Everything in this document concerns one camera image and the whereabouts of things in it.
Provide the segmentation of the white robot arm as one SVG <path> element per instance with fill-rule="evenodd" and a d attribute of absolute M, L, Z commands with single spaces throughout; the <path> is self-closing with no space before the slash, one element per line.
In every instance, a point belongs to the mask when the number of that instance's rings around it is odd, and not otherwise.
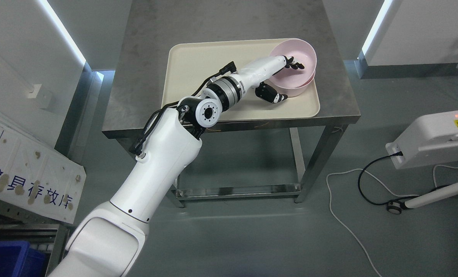
<path fill-rule="evenodd" d="M 201 135 L 245 88 L 234 62 L 193 95 L 154 112 L 130 147 L 136 164 L 111 200 L 79 224 L 51 277 L 125 277 L 149 235 L 149 222 L 180 173 L 198 156 Z"/>

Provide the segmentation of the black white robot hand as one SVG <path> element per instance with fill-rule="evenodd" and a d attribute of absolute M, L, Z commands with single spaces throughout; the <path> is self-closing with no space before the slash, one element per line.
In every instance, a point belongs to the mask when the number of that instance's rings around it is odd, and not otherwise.
<path fill-rule="evenodd" d="M 296 61 L 294 56 L 269 56 L 252 61 L 244 68 L 237 70 L 236 73 L 231 73 L 231 76 L 240 84 L 243 93 L 246 93 L 249 89 L 254 89 L 258 98 L 277 104 L 286 100 L 288 96 L 284 93 L 278 93 L 272 86 L 267 85 L 265 81 L 284 68 L 304 70 L 305 66 Z"/>

